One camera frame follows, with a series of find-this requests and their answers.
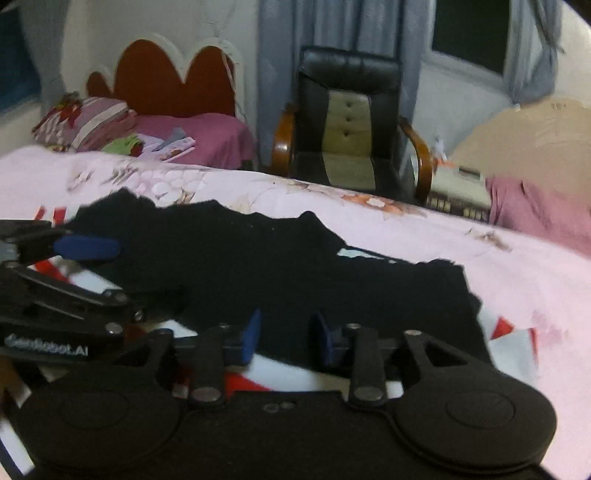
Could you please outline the striped cat sweater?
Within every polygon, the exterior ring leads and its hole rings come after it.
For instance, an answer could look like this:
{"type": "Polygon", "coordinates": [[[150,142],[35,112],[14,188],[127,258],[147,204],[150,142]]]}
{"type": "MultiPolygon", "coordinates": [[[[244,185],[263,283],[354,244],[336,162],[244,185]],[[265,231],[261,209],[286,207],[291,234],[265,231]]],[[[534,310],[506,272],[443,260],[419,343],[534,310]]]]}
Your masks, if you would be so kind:
{"type": "Polygon", "coordinates": [[[34,479],[542,479],[556,415],[494,367],[462,267],[346,243],[312,213],[240,214],[214,201],[160,208],[127,190],[62,225],[117,240],[114,259],[23,265],[144,313],[124,350],[74,364],[12,358],[30,396],[3,402],[34,479]],[[224,402],[187,398],[173,348],[262,312],[252,361],[224,402]],[[397,339],[389,400],[348,401],[322,363],[317,315],[397,339]]]}

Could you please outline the red heart headboard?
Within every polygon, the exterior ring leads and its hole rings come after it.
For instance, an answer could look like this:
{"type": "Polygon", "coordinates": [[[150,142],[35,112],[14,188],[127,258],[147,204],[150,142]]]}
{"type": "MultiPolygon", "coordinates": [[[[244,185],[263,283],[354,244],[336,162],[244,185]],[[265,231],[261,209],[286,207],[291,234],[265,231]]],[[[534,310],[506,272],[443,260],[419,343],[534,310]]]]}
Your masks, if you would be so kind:
{"type": "Polygon", "coordinates": [[[131,41],[114,66],[96,66],[86,92],[122,100],[143,116],[219,113],[246,120],[242,54],[218,37],[182,52],[166,37],[149,33],[131,41]]]}

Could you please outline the striped pink pillow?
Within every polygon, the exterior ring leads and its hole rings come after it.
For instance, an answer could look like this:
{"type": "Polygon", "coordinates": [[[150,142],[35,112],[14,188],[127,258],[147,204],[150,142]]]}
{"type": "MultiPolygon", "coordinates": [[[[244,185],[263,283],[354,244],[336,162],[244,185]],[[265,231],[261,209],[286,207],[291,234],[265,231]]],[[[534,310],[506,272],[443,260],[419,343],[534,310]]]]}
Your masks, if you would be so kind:
{"type": "Polygon", "coordinates": [[[32,137],[36,143],[62,152],[100,150],[131,134],[136,116],[121,100],[66,95],[33,128],[32,137]]]}

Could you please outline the white nightstand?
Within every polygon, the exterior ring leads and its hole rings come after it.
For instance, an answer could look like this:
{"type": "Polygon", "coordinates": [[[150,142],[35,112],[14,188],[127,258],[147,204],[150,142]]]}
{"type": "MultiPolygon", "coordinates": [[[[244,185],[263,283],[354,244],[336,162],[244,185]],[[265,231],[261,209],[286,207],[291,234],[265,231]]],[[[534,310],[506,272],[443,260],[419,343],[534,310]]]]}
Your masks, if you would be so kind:
{"type": "Polygon", "coordinates": [[[439,166],[432,178],[426,207],[488,223],[492,201],[486,179],[480,172],[462,167],[439,166]]]}

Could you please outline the left dark window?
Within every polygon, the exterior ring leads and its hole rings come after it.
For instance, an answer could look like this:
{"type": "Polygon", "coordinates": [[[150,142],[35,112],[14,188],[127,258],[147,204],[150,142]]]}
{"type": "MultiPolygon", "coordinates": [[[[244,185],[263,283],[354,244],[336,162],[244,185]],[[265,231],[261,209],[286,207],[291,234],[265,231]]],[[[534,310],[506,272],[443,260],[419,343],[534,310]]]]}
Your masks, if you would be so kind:
{"type": "Polygon", "coordinates": [[[37,99],[40,80],[30,58],[17,7],[1,12],[1,113],[37,99]]]}

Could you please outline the blue grey curtain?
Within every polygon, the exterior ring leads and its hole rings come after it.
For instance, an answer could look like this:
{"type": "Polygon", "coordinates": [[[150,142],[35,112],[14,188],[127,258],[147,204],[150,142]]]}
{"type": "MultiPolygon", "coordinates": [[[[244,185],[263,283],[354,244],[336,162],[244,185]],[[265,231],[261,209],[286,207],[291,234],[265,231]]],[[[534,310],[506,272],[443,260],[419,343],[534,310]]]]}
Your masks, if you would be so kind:
{"type": "Polygon", "coordinates": [[[19,5],[27,48],[39,76],[43,115],[65,93],[61,61],[69,5],[68,0],[30,0],[19,5]]]}
{"type": "Polygon", "coordinates": [[[505,85],[513,104],[552,95],[558,76],[562,2],[511,1],[505,85]]]}
{"type": "Polygon", "coordinates": [[[398,68],[399,112],[411,120],[426,47],[428,1],[261,1],[257,50],[259,159],[269,165],[287,102],[298,100],[304,56],[320,71],[346,63],[391,62],[398,68]]]}

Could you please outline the dark window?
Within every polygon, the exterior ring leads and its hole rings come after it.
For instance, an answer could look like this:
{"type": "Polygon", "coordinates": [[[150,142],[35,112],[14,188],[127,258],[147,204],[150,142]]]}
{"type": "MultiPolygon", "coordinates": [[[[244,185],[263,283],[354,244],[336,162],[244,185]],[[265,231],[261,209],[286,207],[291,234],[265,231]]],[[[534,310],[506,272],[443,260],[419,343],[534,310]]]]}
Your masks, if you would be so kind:
{"type": "Polygon", "coordinates": [[[40,80],[30,58],[17,7],[1,12],[1,113],[37,99],[40,80]]]}
{"type": "Polygon", "coordinates": [[[510,19],[508,0],[434,1],[430,51],[503,75],[510,19]]]}

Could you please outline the cream arched headboard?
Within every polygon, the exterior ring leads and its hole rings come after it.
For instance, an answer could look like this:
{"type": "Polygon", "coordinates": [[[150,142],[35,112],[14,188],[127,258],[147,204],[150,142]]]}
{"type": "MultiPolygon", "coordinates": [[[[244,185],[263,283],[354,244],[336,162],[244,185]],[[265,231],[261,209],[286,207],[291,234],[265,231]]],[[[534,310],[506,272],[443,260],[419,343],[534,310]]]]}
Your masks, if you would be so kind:
{"type": "Polygon", "coordinates": [[[590,108],[550,97],[509,108],[481,124],[450,154],[487,177],[527,180],[590,201],[590,108]]]}

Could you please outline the pink floral bedsheet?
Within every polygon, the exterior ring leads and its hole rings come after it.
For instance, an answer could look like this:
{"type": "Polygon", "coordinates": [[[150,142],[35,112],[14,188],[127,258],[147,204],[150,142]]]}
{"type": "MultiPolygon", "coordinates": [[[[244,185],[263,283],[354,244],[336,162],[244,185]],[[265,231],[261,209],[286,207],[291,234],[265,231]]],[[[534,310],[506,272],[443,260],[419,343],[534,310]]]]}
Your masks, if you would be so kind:
{"type": "Polygon", "coordinates": [[[157,206],[215,200],[243,214],[296,217],[311,211],[349,253],[460,264],[482,300],[495,363],[534,383],[553,403],[558,430],[544,464],[561,479],[590,475],[590,260],[528,235],[392,200],[249,171],[142,161],[100,152],[28,146],[1,159],[5,218],[71,218],[119,189],[157,206]]]}

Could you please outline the blue grey middle curtain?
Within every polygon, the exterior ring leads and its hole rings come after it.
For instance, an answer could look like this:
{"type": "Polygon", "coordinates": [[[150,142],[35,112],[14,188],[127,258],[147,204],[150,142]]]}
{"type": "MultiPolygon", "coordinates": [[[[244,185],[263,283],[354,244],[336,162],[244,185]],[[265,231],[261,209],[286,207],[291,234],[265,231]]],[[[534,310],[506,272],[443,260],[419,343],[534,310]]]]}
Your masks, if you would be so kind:
{"type": "Polygon", "coordinates": [[[257,50],[259,159],[269,165],[287,102],[298,100],[304,56],[320,71],[346,63],[391,62],[398,68],[399,112],[411,120],[426,47],[428,1],[261,1],[257,50]]]}

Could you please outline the blue grey right curtain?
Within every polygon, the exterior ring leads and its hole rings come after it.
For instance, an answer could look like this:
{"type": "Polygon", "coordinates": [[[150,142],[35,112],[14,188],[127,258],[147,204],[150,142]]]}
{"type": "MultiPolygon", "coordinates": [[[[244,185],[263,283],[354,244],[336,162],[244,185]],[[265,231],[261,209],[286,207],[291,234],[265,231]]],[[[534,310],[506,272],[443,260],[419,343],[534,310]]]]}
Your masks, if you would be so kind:
{"type": "Polygon", "coordinates": [[[562,2],[511,1],[505,85],[513,104],[552,95],[558,76],[562,2]]]}

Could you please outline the pink blanket right bed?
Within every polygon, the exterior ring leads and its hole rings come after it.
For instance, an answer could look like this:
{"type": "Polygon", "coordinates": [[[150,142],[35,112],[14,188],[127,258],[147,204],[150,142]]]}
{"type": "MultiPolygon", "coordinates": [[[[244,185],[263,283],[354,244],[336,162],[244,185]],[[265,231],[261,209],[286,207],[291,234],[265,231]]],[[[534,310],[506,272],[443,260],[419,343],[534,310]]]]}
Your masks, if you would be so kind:
{"type": "Polygon", "coordinates": [[[534,183],[489,177],[489,222],[590,255],[590,207],[534,183]]]}

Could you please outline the blue grey left curtain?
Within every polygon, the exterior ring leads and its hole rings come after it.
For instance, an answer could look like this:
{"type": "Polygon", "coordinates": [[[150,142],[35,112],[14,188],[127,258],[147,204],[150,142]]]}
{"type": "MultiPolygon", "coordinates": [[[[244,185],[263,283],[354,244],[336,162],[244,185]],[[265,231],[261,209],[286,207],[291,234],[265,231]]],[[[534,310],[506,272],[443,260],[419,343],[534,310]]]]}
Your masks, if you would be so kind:
{"type": "Polygon", "coordinates": [[[39,76],[43,115],[65,93],[61,61],[69,5],[68,0],[30,0],[19,5],[27,48],[39,76]]]}

